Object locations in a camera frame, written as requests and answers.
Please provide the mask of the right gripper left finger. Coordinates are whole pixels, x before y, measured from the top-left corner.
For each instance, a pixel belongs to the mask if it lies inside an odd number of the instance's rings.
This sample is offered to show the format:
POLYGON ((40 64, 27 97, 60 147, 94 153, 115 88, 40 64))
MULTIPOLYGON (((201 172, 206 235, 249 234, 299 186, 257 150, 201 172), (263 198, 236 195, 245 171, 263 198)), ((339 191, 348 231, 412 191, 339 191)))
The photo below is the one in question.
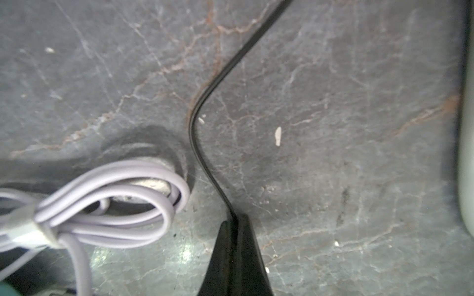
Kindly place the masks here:
POLYGON ((221 224, 198 296, 230 295, 235 234, 233 222, 224 221, 221 224))

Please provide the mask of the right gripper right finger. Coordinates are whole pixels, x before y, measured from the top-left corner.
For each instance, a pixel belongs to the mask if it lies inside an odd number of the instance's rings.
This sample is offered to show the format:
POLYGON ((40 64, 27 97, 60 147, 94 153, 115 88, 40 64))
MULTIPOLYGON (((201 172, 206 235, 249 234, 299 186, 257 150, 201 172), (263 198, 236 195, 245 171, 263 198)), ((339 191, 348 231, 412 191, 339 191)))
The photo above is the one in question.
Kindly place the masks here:
POLYGON ((254 228, 247 215, 240 215, 237 233, 237 296, 272 296, 254 228))

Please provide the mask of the teal charger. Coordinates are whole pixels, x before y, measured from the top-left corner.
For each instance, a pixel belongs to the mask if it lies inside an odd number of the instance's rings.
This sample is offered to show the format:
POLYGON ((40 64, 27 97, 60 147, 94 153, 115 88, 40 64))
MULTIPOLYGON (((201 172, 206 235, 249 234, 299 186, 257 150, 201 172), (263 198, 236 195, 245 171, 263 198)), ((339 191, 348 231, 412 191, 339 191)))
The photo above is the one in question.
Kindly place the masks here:
POLYGON ((11 285, 6 282, 0 283, 0 296, 22 296, 11 285))

